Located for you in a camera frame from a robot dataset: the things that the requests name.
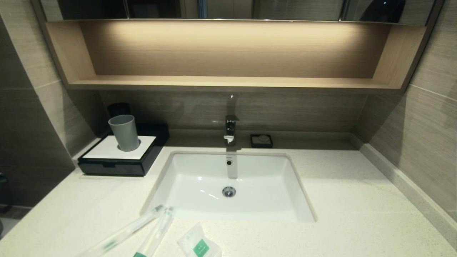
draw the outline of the white quartz countertop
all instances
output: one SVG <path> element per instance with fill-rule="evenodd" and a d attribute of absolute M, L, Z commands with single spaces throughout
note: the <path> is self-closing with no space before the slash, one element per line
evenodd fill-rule
<path fill-rule="evenodd" d="M 359 151 L 348 142 L 334 144 L 239 151 L 289 155 L 317 222 L 175 219 L 154 256 L 183 257 L 176 241 L 197 222 L 206 236 L 219 244 L 224 257 L 457 256 L 432 224 Z M 90 177 L 76 169 L 0 240 L 0 257 L 71 257 L 85 251 L 140 215 L 174 151 L 225 149 L 164 147 L 143 178 Z M 104 256 L 132 257 L 153 226 L 154 222 L 148 224 Z"/>

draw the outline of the faucet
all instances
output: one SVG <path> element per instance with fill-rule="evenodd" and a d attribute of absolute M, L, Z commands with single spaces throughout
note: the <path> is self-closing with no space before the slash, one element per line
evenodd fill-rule
<path fill-rule="evenodd" d="M 239 121 L 238 117 L 235 115 L 227 115 L 225 116 L 225 145 L 226 146 L 234 146 L 236 144 L 235 141 L 235 125 L 236 122 Z"/>

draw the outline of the black container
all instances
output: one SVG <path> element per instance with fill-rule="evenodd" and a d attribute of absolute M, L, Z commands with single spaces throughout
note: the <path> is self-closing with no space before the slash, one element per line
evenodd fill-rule
<path fill-rule="evenodd" d="M 164 147 L 166 141 L 170 137 L 170 134 L 168 133 L 167 125 L 158 124 L 137 124 L 137 132 L 140 136 L 156 137 L 154 142 L 152 142 L 140 159 L 84 158 L 87 153 L 103 141 L 100 140 L 97 144 L 87 150 L 87 152 L 85 152 L 80 158 L 78 158 L 79 167 L 86 175 L 143 177 L 146 173 L 148 173 L 149 168 L 152 166 L 160 151 Z"/>

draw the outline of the undermount sink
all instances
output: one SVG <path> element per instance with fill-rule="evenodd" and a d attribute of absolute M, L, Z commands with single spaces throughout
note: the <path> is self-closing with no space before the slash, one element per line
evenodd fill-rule
<path fill-rule="evenodd" d="M 277 155 L 172 154 L 147 209 L 159 204 L 181 219 L 315 222 L 292 163 Z"/>

